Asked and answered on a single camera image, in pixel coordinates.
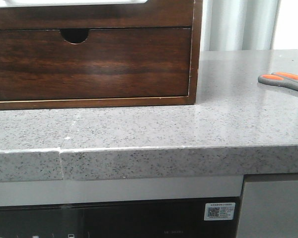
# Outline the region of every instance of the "gray granite countertop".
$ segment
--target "gray granite countertop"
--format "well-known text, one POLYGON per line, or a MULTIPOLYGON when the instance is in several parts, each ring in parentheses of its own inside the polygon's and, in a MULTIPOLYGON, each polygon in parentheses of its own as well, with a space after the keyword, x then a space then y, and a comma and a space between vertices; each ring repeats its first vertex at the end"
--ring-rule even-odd
POLYGON ((0 181, 298 173, 298 50, 203 52, 195 105, 0 111, 0 181))

